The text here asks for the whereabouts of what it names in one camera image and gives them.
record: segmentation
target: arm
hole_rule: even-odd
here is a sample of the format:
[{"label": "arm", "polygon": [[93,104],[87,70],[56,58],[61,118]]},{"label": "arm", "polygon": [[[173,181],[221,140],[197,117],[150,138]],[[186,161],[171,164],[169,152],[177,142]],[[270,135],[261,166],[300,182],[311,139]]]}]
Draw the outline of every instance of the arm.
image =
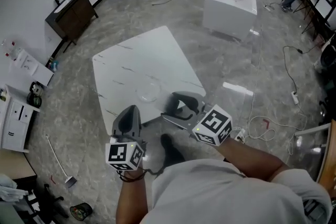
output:
[{"label": "arm", "polygon": [[232,138],[227,138],[220,146],[214,146],[214,148],[247,177],[270,182],[280,172],[289,169],[276,156],[244,145]]},{"label": "arm", "polygon": [[[143,173],[141,168],[136,171],[126,172],[126,176],[136,178]],[[132,183],[122,183],[118,201],[116,223],[139,224],[148,213],[145,179]]]}]

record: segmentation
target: foot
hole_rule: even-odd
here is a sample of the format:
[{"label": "foot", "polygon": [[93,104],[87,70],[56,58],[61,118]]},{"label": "foot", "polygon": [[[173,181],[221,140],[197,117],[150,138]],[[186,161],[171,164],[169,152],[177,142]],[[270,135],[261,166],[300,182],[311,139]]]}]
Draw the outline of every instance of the foot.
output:
[{"label": "foot", "polygon": [[168,134],[161,135],[161,145],[163,148],[168,148],[173,145],[173,140]]}]

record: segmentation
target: white cable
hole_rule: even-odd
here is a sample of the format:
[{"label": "white cable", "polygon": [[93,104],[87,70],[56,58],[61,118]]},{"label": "white cable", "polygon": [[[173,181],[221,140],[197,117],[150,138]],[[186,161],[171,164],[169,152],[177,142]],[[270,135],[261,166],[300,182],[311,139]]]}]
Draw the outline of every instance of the white cable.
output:
[{"label": "white cable", "polygon": [[[245,139],[247,137],[251,138],[251,139],[260,139],[260,140],[263,140],[265,142],[267,141],[271,141],[273,140],[276,135],[277,135],[277,132],[275,129],[268,129],[267,131],[265,131],[263,134],[261,134],[260,136],[252,136],[250,134],[250,123],[252,120],[256,119],[256,118],[263,118],[263,119],[268,119],[270,120],[272,123],[274,123],[275,125],[278,125],[278,126],[283,126],[283,127],[289,127],[289,128],[294,128],[298,131],[303,131],[307,125],[307,121],[308,121],[308,117],[304,114],[301,114],[299,113],[300,111],[303,112],[303,110],[301,109],[301,106],[298,104],[298,107],[299,107],[299,112],[298,114],[299,115],[303,115],[306,117],[306,122],[305,122],[305,125],[302,129],[299,129],[298,127],[295,127],[295,126],[291,126],[291,125],[285,125],[285,124],[280,124],[280,123],[277,123],[275,122],[274,120],[272,120],[271,118],[269,117],[266,117],[266,116],[260,116],[260,115],[257,115],[255,117],[253,117],[251,119],[251,115],[252,115],[252,111],[253,111],[253,104],[254,104],[254,98],[255,98],[255,95],[256,95],[256,88],[257,88],[257,79],[258,79],[258,74],[259,74],[259,69],[260,69],[260,62],[261,62],[261,47],[262,47],[262,43],[263,43],[263,29],[262,29],[262,25],[261,25],[261,32],[260,32],[260,52],[259,52],[259,63],[258,63],[258,68],[257,68],[257,74],[256,74],[256,81],[255,81],[255,85],[254,85],[254,90],[253,90],[253,99],[252,99],[252,106],[251,106],[251,112],[250,112],[250,115],[248,117],[248,124],[247,124],[247,135],[244,136],[244,139],[243,139],[243,142],[245,143]],[[263,138],[263,136],[267,133],[267,132],[270,132],[270,131],[273,131],[274,132],[274,136],[272,138]],[[291,155],[293,155],[293,143],[292,143],[292,139],[294,138],[294,134],[292,135],[292,137],[290,138],[290,140],[288,140],[288,145],[287,145],[287,151],[288,151],[288,157],[287,157],[287,160],[286,160],[286,164],[287,164],[287,161],[289,159],[289,157]]]}]

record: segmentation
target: dark wooden cabinet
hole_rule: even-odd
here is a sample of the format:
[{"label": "dark wooden cabinet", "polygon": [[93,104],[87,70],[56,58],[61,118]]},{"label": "dark wooden cabinet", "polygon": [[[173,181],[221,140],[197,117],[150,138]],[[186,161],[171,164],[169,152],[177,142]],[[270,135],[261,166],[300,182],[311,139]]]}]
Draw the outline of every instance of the dark wooden cabinet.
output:
[{"label": "dark wooden cabinet", "polygon": [[74,44],[91,18],[94,15],[98,18],[89,0],[71,0],[58,13],[55,10],[46,18],[46,22],[63,40],[71,40]]}]

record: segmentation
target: marble floor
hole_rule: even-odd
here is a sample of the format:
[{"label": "marble floor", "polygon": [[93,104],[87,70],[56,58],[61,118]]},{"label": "marble floor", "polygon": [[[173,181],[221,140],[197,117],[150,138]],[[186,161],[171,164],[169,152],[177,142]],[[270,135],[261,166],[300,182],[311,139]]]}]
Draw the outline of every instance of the marble floor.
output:
[{"label": "marble floor", "polygon": [[[218,104],[230,113],[234,126],[247,130],[254,93],[251,117],[263,115],[284,125],[304,127],[306,118],[299,114],[299,108],[290,96],[294,86],[286,74],[282,54],[285,45],[303,51],[314,46],[312,32],[301,34],[307,24],[303,13],[284,13],[278,5],[269,12],[263,5],[281,0],[257,0],[254,32],[240,41],[202,26],[204,0],[172,0],[152,6],[152,2],[158,1],[164,0],[101,1],[96,6],[99,18],[92,19],[77,46],[70,46],[65,54],[57,56],[58,71],[45,91],[41,112],[35,121],[27,157],[39,183],[49,183],[55,195],[64,196],[61,204],[67,211],[70,206],[89,203],[94,213],[84,223],[115,222],[121,181],[104,161],[104,147],[109,138],[101,116],[91,58],[121,41],[167,25],[205,88],[208,103]],[[294,3],[293,8],[298,5],[299,2]],[[319,56],[317,48],[304,55],[286,49],[287,66],[298,86],[301,108],[308,119],[306,128],[321,121],[319,101],[323,91],[313,69]],[[241,86],[242,90],[225,88],[224,82]],[[268,151],[284,162],[288,160],[291,166],[305,168],[316,177],[320,156],[312,155],[310,147],[323,137],[305,137],[305,150],[296,148],[296,141],[292,140],[293,155],[288,158],[288,144],[295,129],[273,123],[270,128],[277,133],[268,132],[265,138],[275,136],[274,139],[265,142],[246,138],[246,143]],[[252,136],[259,136],[265,130],[266,123],[262,118],[256,118],[250,124]],[[197,143],[188,138],[186,132],[156,119],[142,130],[142,136],[148,142],[146,168],[158,170],[162,165],[162,133],[174,137],[177,148],[186,159],[223,159],[213,148]],[[78,180],[70,189],[65,187],[65,178],[51,153],[46,134],[65,170]],[[56,184],[51,182],[51,175]],[[153,179],[146,175],[149,204]],[[60,219],[60,222],[77,223],[72,217]]]}]

